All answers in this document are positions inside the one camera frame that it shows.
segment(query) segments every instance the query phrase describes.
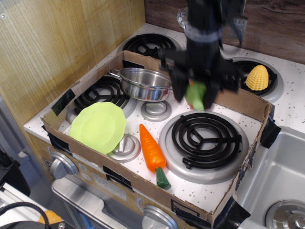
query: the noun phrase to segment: speckled surface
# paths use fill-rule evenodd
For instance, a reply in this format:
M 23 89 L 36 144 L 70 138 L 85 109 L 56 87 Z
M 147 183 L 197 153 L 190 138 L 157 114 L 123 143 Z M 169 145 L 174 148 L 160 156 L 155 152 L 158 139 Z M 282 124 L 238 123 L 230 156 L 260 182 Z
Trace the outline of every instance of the speckled surface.
M 181 48 L 185 49 L 186 38 L 183 33 L 145 24 L 134 35 L 143 33 L 158 33 L 166 35 L 175 39 L 180 44 Z M 96 68 L 102 66 L 105 62 L 115 56 L 117 52 L 118 48 L 110 53 L 104 60 L 102 60 L 90 71 L 94 71 Z M 279 126 L 288 126 L 292 129 L 305 133 L 305 101 L 303 96 L 303 89 L 305 87 L 305 65 L 260 53 L 251 52 L 244 49 L 238 49 L 236 47 L 227 45 L 224 45 L 223 56 L 224 58 L 249 57 L 259 59 L 273 66 L 281 74 L 284 80 L 284 93 L 277 101 L 274 102 L 275 124 Z M 170 102 L 173 109 L 173 113 L 169 119 L 183 112 L 191 110 L 184 99 L 178 103 L 174 100 L 172 94 L 169 96 L 167 101 Z M 50 141 L 47 137 L 47 133 L 41 128 L 42 121 L 40 117 L 43 117 L 43 115 L 49 111 L 55 102 L 56 101 L 48 105 L 44 110 L 42 110 L 39 114 L 37 114 L 24 125 L 24 128 L 28 132 L 34 134 L 35 136 L 48 143 Z M 142 118 L 140 113 L 141 105 L 142 102 L 139 101 L 136 110 L 130 117 L 127 118 L 126 133 L 134 135 L 139 139 L 138 124 L 143 123 L 158 141 L 158 136 L 162 127 L 165 125 L 166 120 L 159 123 L 152 123 L 145 120 Z M 253 143 L 256 134 L 261 126 L 260 122 L 219 105 L 214 105 L 209 110 L 223 114 L 234 120 L 245 131 L 250 145 Z M 63 123 L 61 130 L 65 133 L 68 133 L 69 125 L 70 124 L 68 122 Z M 150 182 L 155 183 L 155 174 L 151 173 L 146 168 L 142 153 L 140 153 L 140 155 L 133 161 L 124 163 L 124 166 L 139 174 L 143 178 L 149 180 Z M 168 170 L 166 170 L 165 173 L 172 185 L 172 188 L 168 190 L 170 193 L 208 212 L 213 212 L 215 210 L 221 201 L 223 194 L 227 191 L 231 184 L 231 181 L 227 181 L 221 184 L 199 185 L 182 180 Z

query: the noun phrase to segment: metal pot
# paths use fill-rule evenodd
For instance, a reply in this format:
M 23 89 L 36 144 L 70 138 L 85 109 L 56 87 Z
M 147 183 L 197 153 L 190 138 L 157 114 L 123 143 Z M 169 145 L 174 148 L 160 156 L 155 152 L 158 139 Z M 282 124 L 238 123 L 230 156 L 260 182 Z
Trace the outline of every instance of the metal pot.
M 170 94 L 172 81 L 169 76 L 142 68 L 123 68 L 119 75 L 110 71 L 110 74 L 120 77 L 121 90 L 132 98 L 160 102 Z

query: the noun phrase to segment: oven door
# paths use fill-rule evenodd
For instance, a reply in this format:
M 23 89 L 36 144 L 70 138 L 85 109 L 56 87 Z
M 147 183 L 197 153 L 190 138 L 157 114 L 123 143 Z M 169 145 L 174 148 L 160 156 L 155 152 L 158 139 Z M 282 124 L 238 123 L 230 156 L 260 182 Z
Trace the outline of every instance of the oven door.
M 76 177 L 55 180 L 52 190 L 65 203 L 77 229 L 142 228 L 142 216 Z

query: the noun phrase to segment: pot handle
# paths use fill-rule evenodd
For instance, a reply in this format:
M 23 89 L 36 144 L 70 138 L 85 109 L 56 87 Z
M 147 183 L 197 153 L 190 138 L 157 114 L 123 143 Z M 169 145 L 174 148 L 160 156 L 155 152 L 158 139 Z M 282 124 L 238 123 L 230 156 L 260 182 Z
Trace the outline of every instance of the pot handle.
M 118 75 L 119 72 L 120 72 L 120 70 L 117 70 L 117 69 L 110 69 L 110 70 L 109 70 L 109 74 L 110 74 L 110 75 L 113 75 L 113 76 L 117 77 L 119 80 L 121 80 L 120 75 Z

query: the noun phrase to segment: wooden backsplash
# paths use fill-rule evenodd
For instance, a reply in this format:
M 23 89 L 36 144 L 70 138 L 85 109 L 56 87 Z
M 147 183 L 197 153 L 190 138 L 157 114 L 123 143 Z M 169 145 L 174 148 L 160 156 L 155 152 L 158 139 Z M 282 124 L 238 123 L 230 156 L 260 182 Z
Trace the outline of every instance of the wooden backsplash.
M 146 22 L 183 32 L 176 19 L 183 6 L 186 0 L 145 0 Z M 304 0 L 246 0 L 244 16 L 244 49 L 305 64 Z M 227 32 L 226 28 L 223 42 L 238 46 Z
M 0 94 L 17 123 L 144 24 L 143 0 L 1 0 Z

